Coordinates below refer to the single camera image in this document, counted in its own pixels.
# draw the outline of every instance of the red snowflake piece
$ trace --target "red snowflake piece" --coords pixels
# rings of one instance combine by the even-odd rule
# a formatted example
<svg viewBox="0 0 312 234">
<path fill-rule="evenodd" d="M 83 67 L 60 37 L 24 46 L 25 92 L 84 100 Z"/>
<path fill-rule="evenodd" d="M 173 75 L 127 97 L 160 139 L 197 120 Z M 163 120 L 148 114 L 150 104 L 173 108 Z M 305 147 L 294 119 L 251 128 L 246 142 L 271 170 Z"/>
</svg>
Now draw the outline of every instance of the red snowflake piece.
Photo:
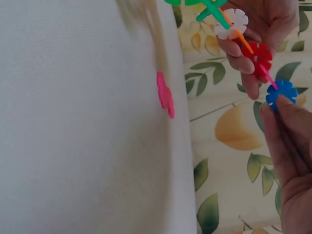
<svg viewBox="0 0 312 234">
<path fill-rule="evenodd" d="M 266 74 L 260 68 L 260 64 L 269 71 L 272 67 L 271 61 L 273 59 L 272 53 L 269 48 L 262 43 L 258 42 L 249 42 L 250 47 L 253 50 L 253 54 L 247 49 L 246 46 L 243 46 L 242 53 L 245 57 L 249 58 L 254 64 L 254 75 L 256 75 L 261 82 L 267 83 Z"/>
</svg>

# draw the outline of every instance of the white snowflake piece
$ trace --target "white snowflake piece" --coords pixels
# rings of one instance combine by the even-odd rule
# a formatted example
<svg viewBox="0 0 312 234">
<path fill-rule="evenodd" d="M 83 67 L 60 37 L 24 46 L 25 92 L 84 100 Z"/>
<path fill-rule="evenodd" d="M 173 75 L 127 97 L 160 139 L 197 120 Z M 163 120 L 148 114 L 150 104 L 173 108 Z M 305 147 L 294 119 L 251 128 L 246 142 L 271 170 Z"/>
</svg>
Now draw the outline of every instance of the white snowflake piece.
<svg viewBox="0 0 312 234">
<path fill-rule="evenodd" d="M 224 14 L 230 19 L 233 26 L 226 30 L 219 22 L 214 28 L 214 33 L 222 40 L 235 39 L 238 37 L 236 29 L 243 34 L 247 29 L 248 17 L 241 9 L 227 9 Z"/>
</svg>

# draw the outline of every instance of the snowflake connector toy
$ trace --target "snowflake connector toy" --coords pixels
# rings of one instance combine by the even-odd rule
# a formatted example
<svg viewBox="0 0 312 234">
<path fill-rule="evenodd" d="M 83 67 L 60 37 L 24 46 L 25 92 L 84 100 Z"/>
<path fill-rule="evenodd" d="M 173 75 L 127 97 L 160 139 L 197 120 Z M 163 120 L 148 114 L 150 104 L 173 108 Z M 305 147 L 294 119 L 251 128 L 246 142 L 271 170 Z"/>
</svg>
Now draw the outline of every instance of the snowflake connector toy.
<svg viewBox="0 0 312 234">
<path fill-rule="evenodd" d="M 158 98 L 163 109 L 168 110 L 170 118 L 175 118 L 175 107 L 174 100 L 172 99 L 172 93 L 170 88 L 167 86 L 164 74 L 157 72 L 157 87 L 158 87 Z"/>
<path fill-rule="evenodd" d="M 185 0 L 186 6 L 192 6 L 199 3 L 206 5 L 206 9 L 203 10 L 196 20 L 202 22 L 207 16 L 213 15 L 215 19 L 221 23 L 225 29 L 230 28 L 230 24 L 225 19 L 224 15 L 220 11 L 220 7 L 223 6 L 228 0 Z M 165 0 L 166 3 L 171 5 L 181 5 L 182 0 Z"/>
<path fill-rule="evenodd" d="M 233 40 L 239 37 L 239 34 L 244 34 L 247 29 L 248 17 L 245 12 L 240 9 L 227 9 L 223 12 L 229 21 L 233 24 L 229 30 L 226 30 L 219 22 L 214 28 L 214 33 L 222 40 Z"/>
<path fill-rule="evenodd" d="M 296 97 L 298 91 L 293 87 L 293 83 L 288 80 L 280 80 L 275 82 L 278 89 L 276 90 L 273 85 L 268 87 L 268 95 L 266 96 L 266 102 L 271 106 L 272 110 L 277 113 L 276 101 L 280 95 L 287 97 L 293 104 L 296 104 Z"/>
<path fill-rule="evenodd" d="M 254 65 L 254 75 L 257 76 L 262 83 L 267 83 L 266 74 L 261 69 L 260 65 L 262 65 L 266 71 L 269 71 L 272 67 L 271 61 L 273 59 L 272 53 L 269 48 L 263 44 L 258 42 L 250 42 L 249 45 L 253 49 L 253 54 L 250 53 L 248 48 L 243 46 L 242 54 L 249 58 Z"/>
</svg>

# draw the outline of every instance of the finger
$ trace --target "finger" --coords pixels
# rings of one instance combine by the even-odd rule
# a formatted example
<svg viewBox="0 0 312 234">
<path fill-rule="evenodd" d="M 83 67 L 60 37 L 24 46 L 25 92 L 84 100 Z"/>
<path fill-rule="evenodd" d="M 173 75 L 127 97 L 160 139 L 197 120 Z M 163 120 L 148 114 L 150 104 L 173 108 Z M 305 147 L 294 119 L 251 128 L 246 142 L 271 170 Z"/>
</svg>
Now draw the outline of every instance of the finger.
<svg viewBox="0 0 312 234">
<path fill-rule="evenodd" d="M 278 51 L 281 44 L 289 33 L 299 24 L 299 17 L 296 13 L 289 15 L 287 19 L 277 19 L 271 25 L 267 36 L 264 38 L 264 44 L 266 44 L 272 55 Z"/>
<path fill-rule="evenodd" d="M 292 157 L 292 161 L 295 164 L 296 170 L 298 172 L 299 176 L 304 176 L 306 174 L 311 173 L 308 165 L 305 163 L 305 161 L 302 158 L 302 154 L 300 154 L 299 148 L 297 147 L 296 142 L 292 139 L 292 135 L 290 131 L 288 131 L 288 128 L 284 125 L 283 120 L 279 115 L 276 115 L 276 122 L 277 126 L 280 130 L 281 138 L 285 144 L 285 147 L 287 151 L 289 152 L 290 156 Z"/>
<path fill-rule="evenodd" d="M 259 97 L 259 85 L 258 80 L 254 75 L 250 74 L 241 74 L 242 77 L 242 85 L 246 90 L 248 96 L 255 100 Z"/>
<path fill-rule="evenodd" d="M 276 105 L 282 120 L 289 129 L 308 140 L 312 139 L 312 113 L 298 105 L 293 105 L 283 95 L 278 97 Z"/>
<path fill-rule="evenodd" d="M 285 130 L 286 134 L 288 135 L 290 141 L 293 143 L 296 150 L 298 151 L 302 162 L 304 162 L 309 172 L 312 173 L 312 160 L 310 157 L 310 141 L 308 141 L 303 136 L 301 136 L 298 133 L 295 133 L 294 131 L 292 131 L 291 129 L 287 127 L 285 127 L 285 129 L 286 129 Z"/>
<path fill-rule="evenodd" d="M 274 113 L 267 103 L 264 103 L 261 107 L 261 116 L 265 126 L 264 136 L 269 147 L 277 177 L 283 188 L 290 180 L 298 177 L 298 173 L 292 157 L 282 140 Z"/>
<path fill-rule="evenodd" d="M 246 29 L 246 31 L 244 32 L 244 37 L 247 41 L 255 41 L 255 42 L 262 41 L 261 36 L 250 28 Z"/>
<path fill-rule="evenodd" d="M 217 41 L 219 43 L 220 48 L 228 55 L 232 57 L 240 57 L 242 56 L 242 51 L 237 43 L 232 40 L 221 40 L 217 37 Z"/>
<path fill-rule="evenodd" d="M 230 65 L 235 70 L 238 70 L 241 73 L 245 74 L 254 73 L 254 64 L 249 58 L 243 56 L 236 58 L 229 54 L 227 54 L 227 58 L 229 60 Z"/>
</svg>

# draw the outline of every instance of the hand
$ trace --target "hand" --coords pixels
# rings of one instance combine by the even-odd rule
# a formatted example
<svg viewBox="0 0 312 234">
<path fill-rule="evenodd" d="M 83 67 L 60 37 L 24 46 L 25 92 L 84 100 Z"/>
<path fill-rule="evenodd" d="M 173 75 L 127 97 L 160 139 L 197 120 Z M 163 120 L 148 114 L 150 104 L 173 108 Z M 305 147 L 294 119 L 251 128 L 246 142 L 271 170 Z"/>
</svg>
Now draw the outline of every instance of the hand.
<svg viewBox="0 0 312 234">
<path fill-rule="evenodd" d="M 265 137 L 282 189 L 281 225 L 285 234 L 312 233 L 312 113 L 277 100 L 279 114 L 265 103 Z"/>
<path fill-rule="evenodd" d="M 299 24 L 298 0 L 229 0 L 222 9 L 239 8 L 249 18 L 246 40 L 265 43 L 272 52 L 277 52 L 287 35 Z M 230 65 L 241 72 L 242 84 L 248 96 L 257 99 L 259 85 L 250 59 L 244 57 L 237 43 L 218 40 L 227 54 Z"/>
</svg>

